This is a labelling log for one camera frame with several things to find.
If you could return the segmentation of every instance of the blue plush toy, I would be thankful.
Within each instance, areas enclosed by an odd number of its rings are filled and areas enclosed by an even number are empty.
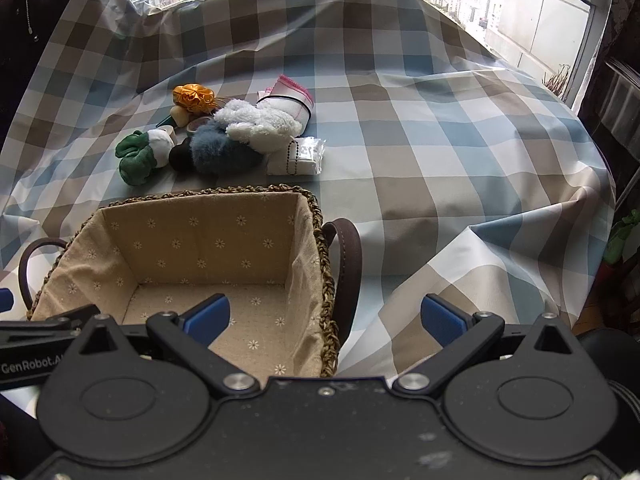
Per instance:
[[[258,166],[262,154],[247,144],[230,139],[222,128],[210,121],[172,148],[169,165],[178,172],[226,175],[243,173]]]

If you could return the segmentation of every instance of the pink trim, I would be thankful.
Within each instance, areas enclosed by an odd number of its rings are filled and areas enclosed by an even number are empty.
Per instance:
[[[283,83],[283,85],[288,86],[289,88],[293,88],[294,90],[297,90],[298,92],[304,94],[306,98],[311,101],[311,104],[314,104],[314,99],[311,97],[309,90],[307,90],[302,85],[299,85],[298,83],[293,81],[293,79],[291,79],[290,77],[287,77],[284,74],[281,74],[280,77],[278,78],[278,81]]]

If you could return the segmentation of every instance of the checkered tablecloth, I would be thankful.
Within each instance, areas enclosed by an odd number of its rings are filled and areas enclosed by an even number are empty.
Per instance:
[[[318,177],[120,179],[114,147],[164,118],[176,85],[255,100],[281,73],[316,99]],[[206,0],[146,16],[71,0],[0,155],[0,286],[17,295],[28,242],[68,237],[113,200],[280,182],[362,237],[343,373],[391,377],[433,350],[417,317],[427,292],[508,322],[575,321],[612,219],[609,173],[571,111],[421,0]]]

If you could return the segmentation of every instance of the blue gripper pad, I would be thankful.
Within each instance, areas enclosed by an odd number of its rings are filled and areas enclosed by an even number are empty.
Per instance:
[[[215,294],[181,316],[182,331],[198,343],[209,346],[229,325],[231,308],[223,294]]]
[[[442,347],[450,344],[473,326],[473,318],[435,294],[428,294],[420,305],[422,327]]]
[[[7,312],[14,307],[14,295],[8,288],[0,288],[0,312]]]

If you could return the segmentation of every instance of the green and white plush toy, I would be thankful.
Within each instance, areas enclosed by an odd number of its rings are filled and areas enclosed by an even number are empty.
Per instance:
[[[116,145],[120,176],[130,186],[144,184],[155,168],[169,162],[169,152],[176,144],[172,126],[160,126],[143,133],[136,130]]]

